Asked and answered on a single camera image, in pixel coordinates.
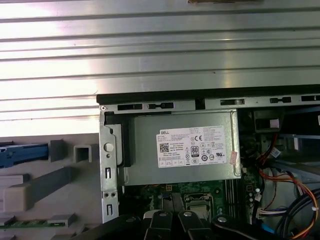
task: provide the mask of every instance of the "barcode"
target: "barcode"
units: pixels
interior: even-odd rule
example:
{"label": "barcode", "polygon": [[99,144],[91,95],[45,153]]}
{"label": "barcode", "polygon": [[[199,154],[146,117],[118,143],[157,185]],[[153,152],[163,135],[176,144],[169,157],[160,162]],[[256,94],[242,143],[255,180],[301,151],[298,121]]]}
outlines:
{"label": "barcode", "polygon": [[169,153],[169,143],[160,143],[160,153]]}

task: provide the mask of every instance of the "sticker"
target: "sticker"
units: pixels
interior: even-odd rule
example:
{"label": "sticker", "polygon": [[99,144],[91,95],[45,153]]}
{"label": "sticker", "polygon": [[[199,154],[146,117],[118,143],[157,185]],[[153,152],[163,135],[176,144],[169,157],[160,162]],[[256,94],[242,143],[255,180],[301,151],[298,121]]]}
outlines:
{"label": "sticker", "polygon": [[238,155],[238,152],[236,152],[236,151],[232,151],[232,152],[231,152],[230,164],[232,164],[232,165],[235,165],[235,164],[236,164],[237,155]]}
{"label": "sticker", "polygon": [[279,157],[279,155],[281,154],[281,152],[276,149],[275,147],[272,149],[271,153],[270,153],[274,158]]}
{"label": "sticker", "polygon": [[156,145],[159,168],[227,163],[224,126],[160,130]]}

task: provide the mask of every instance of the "yellow wire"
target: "yellow wire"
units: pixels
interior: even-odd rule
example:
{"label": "yellow wire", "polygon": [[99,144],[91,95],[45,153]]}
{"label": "yellow wire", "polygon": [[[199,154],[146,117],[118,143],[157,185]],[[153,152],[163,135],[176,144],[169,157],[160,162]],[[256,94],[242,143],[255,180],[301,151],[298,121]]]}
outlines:
{"label": "yellow wire", "polygon": [[[269,176],[264,174],[262,171],[260,172],[261,175],[263,175],[264,178],[266,178],[267,180],[271,180],[271,181],[275,181],[275,182],[283,182],[283,181],[293,181],[293,178],[281,178],[281,177],[277,177],[277,176]],[[302,186],[310,195],[312,201],[313,201],[313,205],[315,207],[315,220],[318,219],[318,214],[319,214],[319,206],[318,206],[318,201],[315,197],[315,195],[312,193],[312,191],[306,186],[304,185],[302,182],[298,181],[297,179],[294,179],[295,182],[297,182],[297,185],[300,185],[300,187]],[[315,221],[313,220],[311,222],[311,224],[303,231],[299,232],[297,235],[293,236],[292,239],[297,239],[300,236],[304,235],[305,233],[307,233],[313,226],[314,226]]]}

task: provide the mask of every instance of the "cable bundle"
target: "cable bundle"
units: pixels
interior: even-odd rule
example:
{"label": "cable bundle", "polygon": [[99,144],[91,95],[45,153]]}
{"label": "cable bundle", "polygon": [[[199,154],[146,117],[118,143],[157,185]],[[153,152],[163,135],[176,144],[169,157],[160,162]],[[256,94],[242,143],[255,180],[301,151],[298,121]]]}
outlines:
{"label": "cable bundle", "polygon": [[[320,198],[320,189],[316,189],[314,191],[311,191],[302,182],[295,179],[294,176],[290,172],[282,173],[277,176],[269,176],[263,172],[263,168],[265,168],[266,161],[267,161],[269,155],[271,154],[274,146],[276,145],[277,138],[278,138],[278,134],[273,135],[272,141],[271,141],[271,144],[270,144],[270,147],[268,148],[268,150],[256,158],[256,160],[258,162],[259,174],[261,175],[261,177],[265,180],[273,181],[275,184],[273,199],[267,205],[267,207],[264,208],[264,210],[260,210],[260,215],[261,216],[268,216],[268,217],[282,216],[281,220],[279,221],[279,223],[276,227],[275,233],[280,234],[283,238],[286,238],[288,236],[289,225],[290,225],[290,222],[293,220],[293,217],[299,211],[301,211],[301,209],[303,209],[305,206],[313,203],[312,209],[314,210],[314,213],[313,213],[312,220],[310,221],[308,227],[306,227],[304,230],[302,230],[301,232],[299,232],[298,234],[296,234],[292,237],[292,239],[300,239],[300,238],[306,237],[309,234],[311,228],[315,224],[315,221],[318,219],[319,206],[318,206],[317,199]],[[277,182],[293,183],[296,186],[298,186],[302,190],[302,192],[304,193],[302,196],[297,198],[290,205],[290,207],[288,207],[288,209],[286,211],[284,211],[284,210],[282,210],[282,211],[267,210],[268,207],[274,202],[274,200],[276,198]]]}

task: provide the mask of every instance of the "corrugated metal panel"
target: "corrugated metal panel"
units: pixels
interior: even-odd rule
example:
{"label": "corrugated metal panel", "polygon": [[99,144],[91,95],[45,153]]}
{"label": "corrugated metal panel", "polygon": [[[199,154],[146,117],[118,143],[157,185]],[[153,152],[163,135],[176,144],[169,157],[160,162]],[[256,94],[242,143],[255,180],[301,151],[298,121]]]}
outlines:
{"label": "corrugated metal panel", "polygon": [[320,83],[318,0],[0,1],[0,18],[3,121],[83,123],[96,94]]}

